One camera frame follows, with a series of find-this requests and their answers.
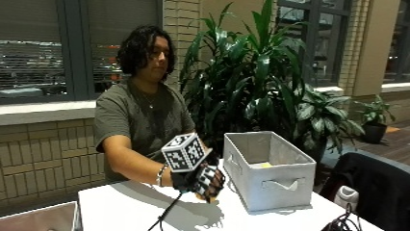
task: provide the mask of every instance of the white table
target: white table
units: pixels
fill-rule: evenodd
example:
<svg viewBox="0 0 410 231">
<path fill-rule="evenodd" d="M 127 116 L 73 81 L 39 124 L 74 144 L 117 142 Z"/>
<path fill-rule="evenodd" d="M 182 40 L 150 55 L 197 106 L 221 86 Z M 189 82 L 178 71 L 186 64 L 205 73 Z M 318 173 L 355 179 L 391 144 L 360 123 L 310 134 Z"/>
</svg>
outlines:
<svg viewBox="0 0 410 231">
<path fill-rule="evenodd" d="M 165 208 L 178 196 L 171 188 L 121 182 L 78 192 L 85 231 L 149 230 Z M 225 188 L 213 204 L 185 193 L 162 222 L 170 230 L 312 230 L 344 213 L 344 210 L 314 192 L 308 206 L 248 213 L 226 177 Z M 363 231 L 382 230 L 363 219 Z"/>
</svg>

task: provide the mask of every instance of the cube with markers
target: cube with markers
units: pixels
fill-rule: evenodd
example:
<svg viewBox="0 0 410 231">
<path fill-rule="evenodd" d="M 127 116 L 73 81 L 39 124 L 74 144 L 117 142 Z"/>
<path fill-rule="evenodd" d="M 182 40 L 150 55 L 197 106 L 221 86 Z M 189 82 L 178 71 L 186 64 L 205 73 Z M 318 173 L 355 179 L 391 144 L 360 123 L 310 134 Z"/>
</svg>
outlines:
<svg viewBox="0 0 410 231">
<path fill-rule="evenodd" d="M 161 152 L 173 172 L 193 171 L 206 157 L 195 133 L 175 136 L 162 146 Z"/>
</svg>

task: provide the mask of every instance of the man's hand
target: man's hand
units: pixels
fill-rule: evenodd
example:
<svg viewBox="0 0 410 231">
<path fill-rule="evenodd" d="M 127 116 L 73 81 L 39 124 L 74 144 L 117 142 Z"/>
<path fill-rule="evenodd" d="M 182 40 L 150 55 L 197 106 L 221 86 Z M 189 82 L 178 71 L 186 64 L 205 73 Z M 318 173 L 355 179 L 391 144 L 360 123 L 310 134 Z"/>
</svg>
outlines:
<svg viewBox="0 0 410 231">
<path fill-rule="evenodd" d="M 207 203 L 218 196 L 225 182 L 218 166 L 209 165 L 206 160 L 194 171 L 171 172 L 170 177 L 175 190 L 195 193 Z"/>
</svg>

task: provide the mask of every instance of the large leafy plant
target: large leafy plant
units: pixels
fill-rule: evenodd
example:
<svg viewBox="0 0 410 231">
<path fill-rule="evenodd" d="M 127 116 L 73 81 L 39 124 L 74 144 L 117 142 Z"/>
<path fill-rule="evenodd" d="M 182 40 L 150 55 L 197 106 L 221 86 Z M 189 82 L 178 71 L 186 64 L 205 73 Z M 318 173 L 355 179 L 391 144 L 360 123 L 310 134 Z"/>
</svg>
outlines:
<svg viewBox="0 0 410 231">
<path fill-rule="evenodd" d="M 199 18 L 206 30 L 187 48 L 179 75 L 197 132 L 205 142 L 221 141 L 225 132 L 252 130 L 274 131 L 291 141 L 304 86 L 296 54 L 303 43 L 286 36 L 288 28 L 271 25 L 271 0 L 252 12 L 255 33 L 246 23 L 247 34 L 223 30 L 230 4 L 218 21 L 211 15 Z M 203 52 L 209 60 L 199 59 Z"/>
<path fill-rule="evenodd" d="M 358 101 L 355 101 L 355 103 L 363 107 L 363 110 L 358 111 L 363 124 L 384 124 L 386 114 L 388 114 L 390 120 L 395 121 L 395 117 L 390 112 L 390 104 L 384 102 L 380 95 L 376 94 L 374 101 L 370 103 L 363 103 Z"/>
<path fill-rule="evenodd" d="M 314 150 L 323 142 L 330 141 L 330 148 L 342 152 L 342 142 L 363 133 L 360 126 L 348 119 L 342 109 L 350 101 L 348 96 L 336 96 L 314 90 L 306 85 L 302 103 L 298 105 L 295 145 L 306 152 Z"/>
</svg>

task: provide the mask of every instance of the white cardboard box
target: white cardboard box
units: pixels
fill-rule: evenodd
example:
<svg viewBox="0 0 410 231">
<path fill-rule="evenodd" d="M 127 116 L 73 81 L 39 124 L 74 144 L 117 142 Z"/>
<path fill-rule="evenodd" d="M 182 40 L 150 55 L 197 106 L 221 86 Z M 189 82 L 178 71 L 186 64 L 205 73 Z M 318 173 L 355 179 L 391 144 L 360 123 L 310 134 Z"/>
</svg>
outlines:
<svg viewBox="0 0 410 231">
<path fill-rule="evenodd" d="M 0 218 L 0 230 L 74 231 L 79 229 L 79 209 L 75 201 Z"/>
<path fill-rule="evenodd" d="M 310 204 L 316 163 L 276 134 L 226 133 L 222 158 L 248 211 Z"/>
</svg>

